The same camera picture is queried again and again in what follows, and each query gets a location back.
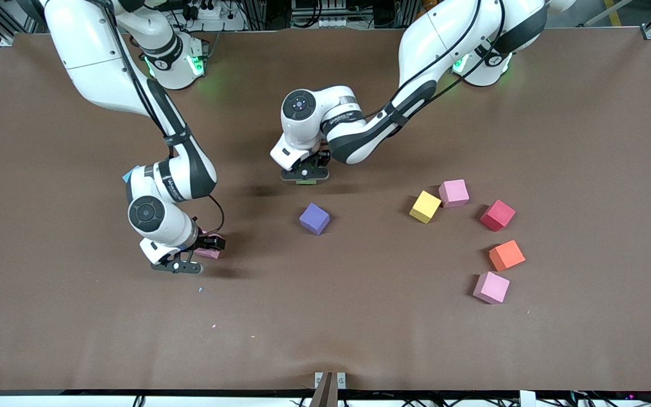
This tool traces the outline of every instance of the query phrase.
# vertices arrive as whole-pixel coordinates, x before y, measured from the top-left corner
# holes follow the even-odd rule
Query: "orange cube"
[[[519,250],[516,240],[506,242],[489,250],[489,258],[494,263],[496,271],[504,271],[526,260],[522,255],[522,251]]]

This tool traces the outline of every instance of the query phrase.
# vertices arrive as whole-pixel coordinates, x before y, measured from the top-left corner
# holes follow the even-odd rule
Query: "red cube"
[[[498,232],[509,224],[509,221],[516,213],[517,211],[514,211],[509,205],[497,199],[481,216],[480,221],[489,229]]]

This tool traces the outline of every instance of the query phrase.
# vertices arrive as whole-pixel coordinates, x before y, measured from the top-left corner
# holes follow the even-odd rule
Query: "yellow cube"
[[[439,206],[441,206],[441,199],[426,191],[421,191],[421,195],[416,199],[416,203],[414,203],[414,207],[411,208],[409,214],[421,222],[428,223],[433,214],[436,214],[436,209]]]

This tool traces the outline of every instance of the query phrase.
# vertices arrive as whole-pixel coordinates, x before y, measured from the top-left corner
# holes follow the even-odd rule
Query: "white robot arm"
[[[156,270],[201,271],[190,258],[181,260],[180,253],[191,257],[196,248],[222,250],[224,240],[203,233],[176,204],[210,196],[217,183],[215,167],[163,87],[134,66],[115,16],[122,15],[130,27],[147,26],[160,41],[168,31],[168,43],[178,44],[172,38],[179,37],[159,13],[130,13],[117,0],[43,0],[43,6],[62,64],[82,96],[106,109],[149,116],[170,150],[165,160],[135,167],[127,181],[129,222],[143,237],[140,248]],[[140,46],[155,44],[146,34],[139,37]]]
[[[369,122],[346,86],[289,93],[281,106],[283,134],[271,150],[271,157],[283,168],[281,177],[313,183],[328,177],[325,165],[330,157],[345,164],[363,161],[420,109],[481,68],[485,60],[491,61],[481,69],[495,65],[498,79],[507,56],[531,44],[542,32],[546,11],[544,0],[443,0],[403,33],[398,90]],[[467,74],[434,96],[446,70],[471,52],[478,52],[478,57]],[[486,72],[490,76],[493,70]],[[330,152],[320,150],[322,137]]]

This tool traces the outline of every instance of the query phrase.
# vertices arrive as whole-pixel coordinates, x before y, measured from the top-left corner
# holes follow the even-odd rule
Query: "brown surface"
[[[120,176],[166,153],[149,120],[83,100],[47,36],[2,49],[0,389],[300,388],[328,370],[361,389],[651,388],[651,42],[547,31],[363,164],[281,183],[284,96],[346,83],[377,108],[399,39],[225,34],[209,77],[171,93],[227,211],[200,276],[149,270],[127,223]],[[408,216],[461,177],[467,206]],[[475,217],[497,198],[517,215],[495,233]],[[331,213],[320,237],[297,221],[311,201]],[[184,208],[217,224],[207,200]],[[484,304],[475,275],[511,239],[527,261]]]

